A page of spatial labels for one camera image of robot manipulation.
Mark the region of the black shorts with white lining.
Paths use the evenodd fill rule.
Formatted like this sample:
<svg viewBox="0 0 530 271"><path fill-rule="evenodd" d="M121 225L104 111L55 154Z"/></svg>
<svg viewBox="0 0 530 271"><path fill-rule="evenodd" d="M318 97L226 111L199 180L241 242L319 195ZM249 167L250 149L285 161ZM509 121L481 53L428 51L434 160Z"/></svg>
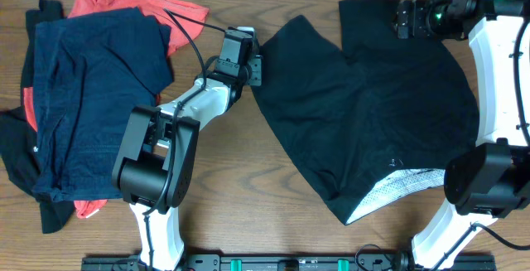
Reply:
<svg viewBox="0 0 530 271"><path fill-rule="evenodd" d="M343 0L337 46L303 16L261 48L253 90L287 156L343 224L440 186L467 152L479 110L439 41L400 39L398 0Z"/></svg>

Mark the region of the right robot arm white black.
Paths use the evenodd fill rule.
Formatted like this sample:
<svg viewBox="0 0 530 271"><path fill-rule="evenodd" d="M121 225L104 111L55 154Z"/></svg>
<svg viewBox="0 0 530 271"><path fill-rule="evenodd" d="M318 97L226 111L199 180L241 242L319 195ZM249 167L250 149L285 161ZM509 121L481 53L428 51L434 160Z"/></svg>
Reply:
<svg viewBox="0 0 530 271"><path fill-rule="evenodd" d="M529 203L529 0L405 0L397 35L467 39L475 58L479 131L445 171L445 199L396 270L481 270L461 251Z"/></svg>

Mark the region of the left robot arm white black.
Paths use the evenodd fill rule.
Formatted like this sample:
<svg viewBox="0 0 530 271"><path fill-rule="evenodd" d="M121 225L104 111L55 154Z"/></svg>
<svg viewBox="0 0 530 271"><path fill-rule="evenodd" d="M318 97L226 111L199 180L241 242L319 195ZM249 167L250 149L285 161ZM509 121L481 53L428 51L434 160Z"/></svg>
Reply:
<svg viewBox="0 0 530 271"><path fill-rule="evenodd" d="M138 105L129 117L113 167L112 183L129 204L139 229L141 253L130 264L140 270L174 270L184 256L178 207L195 164L200 130L227 112L245 86L262 83L260 55L228 75L228 62L197 77L184 94L157 107Z"/></svg>

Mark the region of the red-orange garment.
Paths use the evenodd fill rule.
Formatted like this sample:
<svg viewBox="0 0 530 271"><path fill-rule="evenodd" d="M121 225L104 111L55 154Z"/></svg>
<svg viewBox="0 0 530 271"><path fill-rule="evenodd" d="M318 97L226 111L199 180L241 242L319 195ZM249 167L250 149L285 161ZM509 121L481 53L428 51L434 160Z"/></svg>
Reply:
<svg viewBox="0 0 530 271"><path fill-rule="evenodd" d="M204 23L210 11L207 7L182 0L75 0L74 6L67 17L72 18L129 7L137 7L144 16L154 16L161 24L170 26L171 18L164 11L164 9L167 9L173 17L178 17L177 21L185 28L191 39L195 39L202 32L204 27L199 22ZM173 24L171 26L167 55L171 55L178 48L188 43L182 31ZM33 104L33 86L31 93L32 111L30 116L36 120ZM103 208L107 202L108 200L73 201L75 213L79 219L91 217Z"/></svg>

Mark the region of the navy blue folded shorts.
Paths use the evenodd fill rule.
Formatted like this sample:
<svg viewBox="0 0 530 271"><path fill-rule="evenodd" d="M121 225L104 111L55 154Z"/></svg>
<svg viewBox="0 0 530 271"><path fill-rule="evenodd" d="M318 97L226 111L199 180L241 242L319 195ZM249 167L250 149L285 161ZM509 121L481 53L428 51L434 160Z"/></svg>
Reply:
<svg viewBox="0 0 530 271"><path fill-rule="evenodd" d="M170 34L137 8L36 25L34 193L54 202L121 196L111 177L129 115L173 81Z"/></svg>

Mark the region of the black garment under pile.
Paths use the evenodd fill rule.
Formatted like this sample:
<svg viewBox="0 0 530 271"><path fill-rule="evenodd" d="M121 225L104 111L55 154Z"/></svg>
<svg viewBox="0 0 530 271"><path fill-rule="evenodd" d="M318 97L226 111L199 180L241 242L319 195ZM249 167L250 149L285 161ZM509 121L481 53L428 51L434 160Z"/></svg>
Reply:
<svg viewBox="0 0 530 271"><path fill-rule="evenodd" d="M22 68L21 105L1 112L1 158L7 170L8 179L38 203L41 230L44 234L62 230L75 211L74 203L71 201L53 202L44 196L36 196L32 192L41 174L35 150L36 120L30 116L35 28L40 22L52 22L63 17L62 3L56 0L39 0L37 9L26 12L26 33L29 43Z"/></svg>

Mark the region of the black mounting rail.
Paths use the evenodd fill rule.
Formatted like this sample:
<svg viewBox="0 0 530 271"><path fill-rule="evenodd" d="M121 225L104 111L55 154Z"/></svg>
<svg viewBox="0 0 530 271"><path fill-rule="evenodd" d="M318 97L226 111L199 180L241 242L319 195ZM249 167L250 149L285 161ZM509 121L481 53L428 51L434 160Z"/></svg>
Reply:
<svg viewBox="0 0 530 271"><path fill-rule="evenodd" d="M422 270L407 267L405 259L393 267L393 256L387 254L360 254L355 257L273 257L273 256L219 256L217 254L195 254L183 259L174 270L183 271L353 271L353 270ZM452 267L438 270L494 271L497 270L492 255L459 255ZM83 271L148 270L136 255L125 257L86 257L82 259Z"/></svg>

